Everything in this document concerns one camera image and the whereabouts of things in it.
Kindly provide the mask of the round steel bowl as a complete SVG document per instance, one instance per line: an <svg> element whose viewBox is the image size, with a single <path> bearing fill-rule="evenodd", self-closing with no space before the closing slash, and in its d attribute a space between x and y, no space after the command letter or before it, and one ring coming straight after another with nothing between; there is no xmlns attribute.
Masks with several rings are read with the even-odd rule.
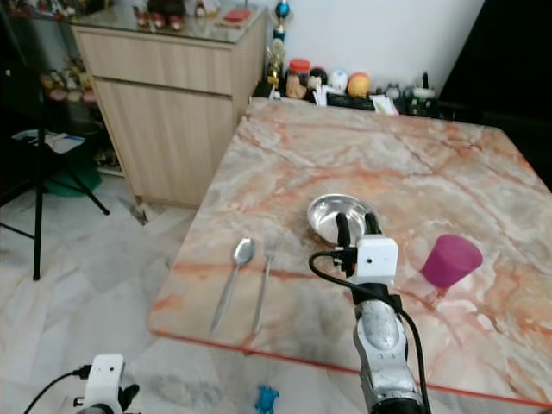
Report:
<svg viewBox="0 0 552 414"><path fill-rule="evenodd" d="M364 216L374 213L367 202L347 194L332 193L315 198L307 209L308 224L315 233L331 246L338 246L338 228L336 216L344 214L348 224L348 240L356 244L364 233Z"/></svg>

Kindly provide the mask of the purple plastic cup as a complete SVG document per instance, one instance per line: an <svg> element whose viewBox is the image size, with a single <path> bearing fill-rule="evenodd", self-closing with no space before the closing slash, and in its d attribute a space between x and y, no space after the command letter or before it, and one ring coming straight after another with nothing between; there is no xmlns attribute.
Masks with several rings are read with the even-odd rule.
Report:
<svg viewBox="0 0 552 414"><path fill-rule="evenodd" d="M442 234L430 249L421 269L430 284L446 289L465 279L484 263L484 255L468 238Z"/></svg>

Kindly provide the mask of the steel spoon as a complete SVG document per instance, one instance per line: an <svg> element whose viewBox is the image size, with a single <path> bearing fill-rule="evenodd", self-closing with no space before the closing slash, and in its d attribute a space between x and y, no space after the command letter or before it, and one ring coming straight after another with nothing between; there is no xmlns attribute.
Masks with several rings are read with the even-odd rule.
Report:
<svg viewBox="0 0 552 414"><path fill-rule="evenodd" d="M214 311L214 315L210 320L210 334L214 334L214 332L217 331L218 327L220 327L226 309L228 309L229 307L229 301L232 299L233 296L238 272L240 272L241 269L244 268L244 266L253 259L254 253L254 240L251 237L242 237L235 245L235 248L233 249L231 255L233 267L231 269L231 273L229 273L229 278L226 279L222 295L220 297L220 300L218 300L216 311Z"/></svg>

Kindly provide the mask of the small blue floor object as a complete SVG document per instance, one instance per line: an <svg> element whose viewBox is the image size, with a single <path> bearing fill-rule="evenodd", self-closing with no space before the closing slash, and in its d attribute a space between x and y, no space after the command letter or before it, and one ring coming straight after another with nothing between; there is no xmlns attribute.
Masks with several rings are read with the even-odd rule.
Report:
<svg viewBox="0 0 552 414"><path fill-rule="evenodd" d="M259 386L259 397L254 403L257 414L275 414L275 404L279 401L280 391L270 386Z"/></svg>

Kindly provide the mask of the dark jar with stick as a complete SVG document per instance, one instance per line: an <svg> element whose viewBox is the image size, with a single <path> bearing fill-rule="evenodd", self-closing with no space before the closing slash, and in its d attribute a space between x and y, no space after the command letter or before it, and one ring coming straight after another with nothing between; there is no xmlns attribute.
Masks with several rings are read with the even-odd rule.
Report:
<svg viewBox="0 0 552 414"><path fill-rule="evenodd" d="M412 116L427 118L437 116L436 91L430 86L428 72L423 72L421 80L410 89L409 111Z"/></svg>

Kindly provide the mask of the orange round figure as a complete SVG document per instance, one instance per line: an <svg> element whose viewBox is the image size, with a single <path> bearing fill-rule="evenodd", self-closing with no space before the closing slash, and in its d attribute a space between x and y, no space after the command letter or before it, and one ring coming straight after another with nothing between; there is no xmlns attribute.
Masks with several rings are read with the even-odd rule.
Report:
<svg viewBox="0 0 552 414"><path fill-rule="evenodd" d="M354 72L348 76L346 93L351 97L367 97L370 86L370 76L366 72Z"/></svg>

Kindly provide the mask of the white round figure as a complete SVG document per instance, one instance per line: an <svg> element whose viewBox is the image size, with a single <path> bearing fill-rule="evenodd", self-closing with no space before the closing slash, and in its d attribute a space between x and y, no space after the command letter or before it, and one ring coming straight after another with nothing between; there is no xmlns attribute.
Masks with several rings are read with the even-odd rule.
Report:
<svg viewBox="0 0 552 414"><path fill-rule="evenodd" d="M336 68L329 74L328 87L335 93L346 93L348 88L348 73Z"/></svg>

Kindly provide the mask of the black-haired doll figure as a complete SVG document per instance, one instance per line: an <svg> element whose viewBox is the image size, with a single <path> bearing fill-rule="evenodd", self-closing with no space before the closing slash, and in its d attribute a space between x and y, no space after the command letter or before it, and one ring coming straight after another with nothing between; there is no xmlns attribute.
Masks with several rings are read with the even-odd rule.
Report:
<svg viewBox="0 0 552 414"><path fill-rule="evenodd" d="M320 66L312 67L307 74L306 86L309 91L322 91L327 82L328 74Z"/></svg>

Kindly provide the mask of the black tripod stand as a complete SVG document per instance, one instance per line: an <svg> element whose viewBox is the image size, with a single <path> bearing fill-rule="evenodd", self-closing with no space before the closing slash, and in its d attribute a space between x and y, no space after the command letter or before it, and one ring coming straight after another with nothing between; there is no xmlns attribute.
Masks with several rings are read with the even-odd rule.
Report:
<svg viewBox="0 0 552 414"><path fill-rule="evenodd" d="M3 107L12 114L23 116L39 130L38 143L24 143L5 138L0 141L1 204L7 204L28 191L33 192L33 229L23 231L15 225L3 223L1 228L33 241L32 280L42 279L42 244L44 240L44 181L55 173L66 171L76 178L74 169L63 154L55 153L46 143L44 134L50 127L50 110L43 90L34 80L19 80L15 75L4 76L1 90ZM85 193L104 216L110 210L96 197L93 190L78 181Z"/></svg>

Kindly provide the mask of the gold trophy with blue ball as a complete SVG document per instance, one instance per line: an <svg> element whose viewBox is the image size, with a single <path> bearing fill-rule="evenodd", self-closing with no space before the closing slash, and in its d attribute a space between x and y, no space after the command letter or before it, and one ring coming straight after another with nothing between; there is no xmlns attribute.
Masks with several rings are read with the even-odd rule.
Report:
<svg viewBox="0 0 552 414"><path fill-rule="evenodd" d="M272 39L266 48L266 80L273 88L279 88L284 74L286 58L286 24L292 11L288 0L279 0L273 8Z"/></svg>

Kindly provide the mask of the light wooden cabinet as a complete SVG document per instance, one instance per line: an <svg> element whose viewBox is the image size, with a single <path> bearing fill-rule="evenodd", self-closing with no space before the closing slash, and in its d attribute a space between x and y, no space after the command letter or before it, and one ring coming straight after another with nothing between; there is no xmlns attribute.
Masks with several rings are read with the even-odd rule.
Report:
<svg viewBox="0 0 552 414"><path fill-rule="evenodd" d="M266 9L185 16L183 30L139 27L133 5L72 24L123 177L139 202L197 208L263 74ZM243 28L219 22L252 8Z"/></svg>

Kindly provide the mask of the white papers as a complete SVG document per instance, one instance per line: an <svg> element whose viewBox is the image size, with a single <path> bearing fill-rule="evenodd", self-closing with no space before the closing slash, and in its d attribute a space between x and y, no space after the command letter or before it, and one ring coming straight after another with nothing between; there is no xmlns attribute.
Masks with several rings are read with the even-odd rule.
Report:
<svg viewBox="0 0 552 414"><path fill-rule="evenodd" d="M45 143L57 154L70 153L75 148L78 148L86 142L84 137L80 135L70 135L64 133L51 133L45 131ZM39 130L28 129L20 131L11 136L12 141L24 143L38 143L40 141Z"/></svg>

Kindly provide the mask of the green round floor object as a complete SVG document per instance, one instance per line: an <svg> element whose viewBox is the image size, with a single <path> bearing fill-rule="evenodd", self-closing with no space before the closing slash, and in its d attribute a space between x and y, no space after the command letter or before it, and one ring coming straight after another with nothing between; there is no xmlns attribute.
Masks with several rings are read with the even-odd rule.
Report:
<svg viewBox="0 0 552 414"><path fill-rule="evenodd" d="M53 196L79 198L85 196L85 193L80 190L78 181L90 190L96 190L103 183L103 178L95 168L74 170L74 174L76 178L66 171L55 173L44 181L45 191Z"/></svg>

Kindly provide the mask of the dark display shelf with figurines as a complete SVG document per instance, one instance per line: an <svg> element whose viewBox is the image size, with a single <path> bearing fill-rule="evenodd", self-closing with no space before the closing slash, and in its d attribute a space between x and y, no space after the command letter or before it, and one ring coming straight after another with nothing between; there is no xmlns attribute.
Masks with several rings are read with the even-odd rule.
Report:
<svg viewBox="0 0 552 414"><path fill-rule="evenodd" d="M17 55L44 90L54 116L51 130L82 138L82 143L67 143L63 149L72 161L94 166L103 123L72 35L83 0L0 0L0 10Z"/></svg>

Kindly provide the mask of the dark figurine group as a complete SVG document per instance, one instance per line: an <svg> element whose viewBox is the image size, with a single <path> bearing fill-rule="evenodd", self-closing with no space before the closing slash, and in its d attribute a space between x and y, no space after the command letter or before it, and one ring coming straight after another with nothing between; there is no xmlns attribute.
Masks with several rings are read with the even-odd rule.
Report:
<svg viewBox="0 0 552 414"><path fill-rule="evenodd" d="M183 30L185 0L134 0L133 11L139 27L154 30Z"/></svg>

